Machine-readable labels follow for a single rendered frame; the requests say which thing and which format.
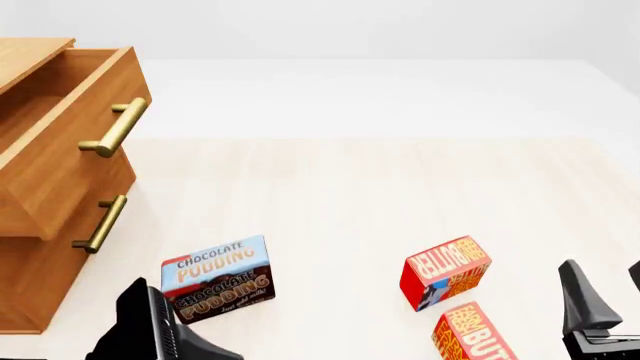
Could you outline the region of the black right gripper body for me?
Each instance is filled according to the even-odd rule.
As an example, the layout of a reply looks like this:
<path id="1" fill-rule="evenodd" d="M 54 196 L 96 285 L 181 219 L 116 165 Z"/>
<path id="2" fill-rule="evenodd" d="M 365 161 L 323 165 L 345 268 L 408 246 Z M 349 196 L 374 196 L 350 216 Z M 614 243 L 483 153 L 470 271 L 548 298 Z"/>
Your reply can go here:
<path id="1" fill-rule="evenodd" d="M 640 360 L 640 335 L 583 330 L 563 336 L 571 360 Z"/>

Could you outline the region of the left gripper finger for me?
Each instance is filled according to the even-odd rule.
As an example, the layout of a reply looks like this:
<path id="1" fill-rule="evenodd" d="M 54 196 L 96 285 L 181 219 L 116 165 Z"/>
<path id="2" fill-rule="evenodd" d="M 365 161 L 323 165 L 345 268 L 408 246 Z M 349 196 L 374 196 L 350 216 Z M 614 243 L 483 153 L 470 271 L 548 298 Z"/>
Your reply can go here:
<path id="1" fill-rule="evenodd" d="M 85 360 L 178 360 L 175 328 L 165 296 L 137 278 L 116 300 L 116 323 Z"/>
<path id="2" fill-rule="evenodd" d="M 179 360 L 245 360 L 241 354 L 206 341 L 186 325 L 178 324 L 176 335 Z"/>

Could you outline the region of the wooden cabinet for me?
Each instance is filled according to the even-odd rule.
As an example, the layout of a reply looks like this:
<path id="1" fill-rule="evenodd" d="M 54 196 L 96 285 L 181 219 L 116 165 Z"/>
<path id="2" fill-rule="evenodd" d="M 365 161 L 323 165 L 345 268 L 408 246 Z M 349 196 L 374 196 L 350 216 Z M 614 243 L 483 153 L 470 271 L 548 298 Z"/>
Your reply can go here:
<path id="1" fill-rule="evenodd" d="M 90 48 L 76 47 L 73 38 L 0 38 L 0 94 L 67 49 Z M 42 307 L 39 293 L 65 224 L 50 240 L 0 236 L 0 335 L 39 334 L 49 326 L 58 308 Z"/>

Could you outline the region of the closed wooden drawer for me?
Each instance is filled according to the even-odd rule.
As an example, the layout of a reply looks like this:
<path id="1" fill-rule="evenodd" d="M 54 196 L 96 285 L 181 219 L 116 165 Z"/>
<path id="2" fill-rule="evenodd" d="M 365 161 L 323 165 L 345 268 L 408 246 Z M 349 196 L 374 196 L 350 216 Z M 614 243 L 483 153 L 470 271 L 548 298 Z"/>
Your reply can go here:
<path id="1" fill-rule="evenodd" d="M 120 150 L 109 159 L 105 170 L 89 182 L 88 194 L 81 200 L 61 235 L 54 241 L 53 254 L 47 258 L 43 288 L 39 293 L 42 307 L 55 310 L 70 290 L 87 259 L 82 248 L 72 248 L 74 240 L 87 240 L 94 232 L 106 209 L 99 208 L 100 200 L 112 200 L 125 195 L 136 180 L 136 175 L 125 153 Z"/>

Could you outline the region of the open wooden drawer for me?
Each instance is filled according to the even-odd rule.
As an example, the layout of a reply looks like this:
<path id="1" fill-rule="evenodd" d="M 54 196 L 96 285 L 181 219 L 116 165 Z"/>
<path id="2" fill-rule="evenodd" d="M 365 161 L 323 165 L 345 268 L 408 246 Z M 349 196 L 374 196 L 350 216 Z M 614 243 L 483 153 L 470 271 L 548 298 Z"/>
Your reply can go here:
<path id="1" fill-rule="evenodd" d="M 120 116 L 111 105 L 134 98 L 152 101 L 132 47 L 63 50 L 0 94 L 0 236 L 57 236 L 110 164 L 78 143 L 100 140 Z"/>

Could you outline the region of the chocolate pudding box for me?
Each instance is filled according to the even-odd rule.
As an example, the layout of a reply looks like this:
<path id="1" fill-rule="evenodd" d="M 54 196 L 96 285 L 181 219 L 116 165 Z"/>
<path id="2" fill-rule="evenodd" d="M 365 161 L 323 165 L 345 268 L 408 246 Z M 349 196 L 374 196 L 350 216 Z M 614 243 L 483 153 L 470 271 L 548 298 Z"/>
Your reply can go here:
<path id="1" fill-rule="evenodd" d="M 161 292 L 184 324 L 274 299 L 274 279 L 264 236 L 251 236 L 164 261 Z"/>

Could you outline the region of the red butter box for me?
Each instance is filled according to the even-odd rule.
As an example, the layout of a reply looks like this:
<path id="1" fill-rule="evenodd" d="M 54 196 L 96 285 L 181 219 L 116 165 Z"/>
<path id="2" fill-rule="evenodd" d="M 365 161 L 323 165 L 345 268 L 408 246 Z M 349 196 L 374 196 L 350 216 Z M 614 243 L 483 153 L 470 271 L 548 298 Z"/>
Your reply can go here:
<path id="1" fill-rule="evenodd" d="M 475 239 L 463 236 L 407 257 L 399 287 L 419 312 L 477 287 L 491 263 Z"/>
<path id="2" fill-rule="evenodd" d="M 518 360 L 477 302 L 445 311 L 431 338 L 442 360 Z"/>

